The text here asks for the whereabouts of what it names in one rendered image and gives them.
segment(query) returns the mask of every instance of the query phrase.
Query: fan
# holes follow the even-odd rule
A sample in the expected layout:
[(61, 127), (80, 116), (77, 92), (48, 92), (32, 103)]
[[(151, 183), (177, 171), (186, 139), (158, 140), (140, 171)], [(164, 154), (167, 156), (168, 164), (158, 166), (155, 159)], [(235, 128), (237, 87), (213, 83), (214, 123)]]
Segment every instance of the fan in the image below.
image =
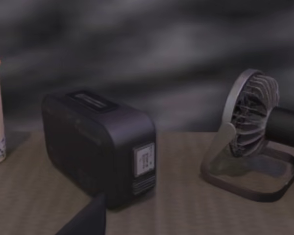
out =
[[(200, 172), (204, 180), (244, 198), (273, 202), (294, 182), (294, 156), (267, 147), (269, 141), (294, 147), (294, 111), (281, 108), (279, 88), (274, 78), (258, 70), (246, 70), (235, 81), (223, 111), (222, 124), (204, 159)], [(290, 164), (290, 179), (275, 192), (259, 192), (230, 183), (212, 174), (211, 163), (228, 149), (232, 159), (260, 155)]]

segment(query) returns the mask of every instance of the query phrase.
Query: black toaster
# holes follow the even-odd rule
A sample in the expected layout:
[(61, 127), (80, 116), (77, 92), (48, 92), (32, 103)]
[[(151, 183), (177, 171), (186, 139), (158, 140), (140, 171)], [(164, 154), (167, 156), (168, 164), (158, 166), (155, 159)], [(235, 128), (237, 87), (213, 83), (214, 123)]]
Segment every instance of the black toaster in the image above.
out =
[(45, 96), (42, 117), (53, 165), (116, 209), (156, 184), (156, 131), (145, 113), (89, 90)]

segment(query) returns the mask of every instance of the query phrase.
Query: table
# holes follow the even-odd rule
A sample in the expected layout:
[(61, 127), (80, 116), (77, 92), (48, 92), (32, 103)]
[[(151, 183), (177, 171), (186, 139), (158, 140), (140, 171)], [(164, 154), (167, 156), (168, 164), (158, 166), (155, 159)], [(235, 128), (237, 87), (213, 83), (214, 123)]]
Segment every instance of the table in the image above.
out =
[[(16, 136), (0, 164), (0, 235), (54, 235), (91, 198), (52, 166), (42, 132)], [(155, 192), (122, 211), (108, 211), (106, 234), (294, 235), (294, 184), (281, 200), (258, 203), (198, 176), (213, 136), (158, 134)]]

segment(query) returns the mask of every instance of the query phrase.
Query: fan grille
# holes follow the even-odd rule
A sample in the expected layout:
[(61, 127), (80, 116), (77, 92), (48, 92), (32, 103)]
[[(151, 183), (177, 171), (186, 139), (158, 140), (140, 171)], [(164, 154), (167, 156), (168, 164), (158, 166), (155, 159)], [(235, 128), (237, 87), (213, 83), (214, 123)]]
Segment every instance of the fan grille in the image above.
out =
[(247, 80), (232, 116), (232, 124), (237, 130), (230, 143), (234, 157), (252, 156), (268, 144), (265, 139), (266, 123), (278, 102), (279, 88), (274, 78), (258, 74)]

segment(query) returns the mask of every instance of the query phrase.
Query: gray background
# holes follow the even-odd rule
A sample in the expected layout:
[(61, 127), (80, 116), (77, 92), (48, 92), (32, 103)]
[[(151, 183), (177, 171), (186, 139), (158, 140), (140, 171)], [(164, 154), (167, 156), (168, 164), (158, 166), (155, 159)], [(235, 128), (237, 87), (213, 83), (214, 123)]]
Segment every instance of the gray background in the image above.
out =
[(0, 0), (6, 126), (41, 128), (40, 102), (90, 87), (159, 130), (215, 131), (245, 69), (294, 109), (294, 0)]

